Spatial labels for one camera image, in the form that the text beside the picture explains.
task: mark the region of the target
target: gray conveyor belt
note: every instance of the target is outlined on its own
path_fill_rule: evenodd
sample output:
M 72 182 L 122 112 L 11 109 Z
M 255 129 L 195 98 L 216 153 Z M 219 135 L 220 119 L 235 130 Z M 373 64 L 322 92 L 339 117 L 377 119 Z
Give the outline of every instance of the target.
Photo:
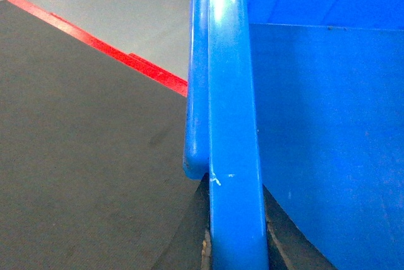
M 0 269 L 161 264 L 199 184 L 181 168 L 185 112 L 184 97 L 0 3 Z

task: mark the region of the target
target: blue plastic container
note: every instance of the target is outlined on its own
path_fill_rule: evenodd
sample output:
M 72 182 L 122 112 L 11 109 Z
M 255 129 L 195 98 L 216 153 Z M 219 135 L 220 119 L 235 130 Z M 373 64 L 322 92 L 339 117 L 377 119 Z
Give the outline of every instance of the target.
M 267 269 L 262 185 L 338 269 L 404 269 L 404 0 L 193 0 L 184 169 L 214 269 Z

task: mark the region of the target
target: gray floor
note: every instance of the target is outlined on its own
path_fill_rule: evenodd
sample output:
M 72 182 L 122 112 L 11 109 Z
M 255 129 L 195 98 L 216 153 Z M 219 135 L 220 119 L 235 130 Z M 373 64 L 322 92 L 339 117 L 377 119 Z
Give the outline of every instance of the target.
M 28 0 L 186 79 L 190 0 Z

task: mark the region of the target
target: red floor marking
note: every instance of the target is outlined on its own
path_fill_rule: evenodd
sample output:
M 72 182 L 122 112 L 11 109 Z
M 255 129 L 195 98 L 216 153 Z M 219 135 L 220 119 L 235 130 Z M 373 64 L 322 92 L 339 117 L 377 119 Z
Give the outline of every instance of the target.
M 48 24 L 62 30 L 74 38 L 86 43 L 87 45 L 98 49 L 119 62 L 139 71 L 160 84 L 178 92 L 180 95 L 187 96 L 187 81 L 164 70 L 163 68 L 137 56 L 136 54 L 126 54 L 115 47 L 108 45 L 100 39 L 90 35 L 80 27 L 66 21 L 55 13 L 49 13 L 42 8 L 26 1 L 26 0 L 7 0 L 15 6 L 25 10 L 31 15 L 40 18 Z

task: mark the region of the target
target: blue rounded edge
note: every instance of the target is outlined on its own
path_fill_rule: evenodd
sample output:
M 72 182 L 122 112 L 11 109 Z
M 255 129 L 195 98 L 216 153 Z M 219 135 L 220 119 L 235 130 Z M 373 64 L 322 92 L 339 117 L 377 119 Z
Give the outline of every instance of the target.
M 214 270 L 268 270 L 247 0 L 209 0 L 208 113 Z
M 209 171 L 208 0 L 191 0 L 187 116 L 183 168 L 190 179 Z

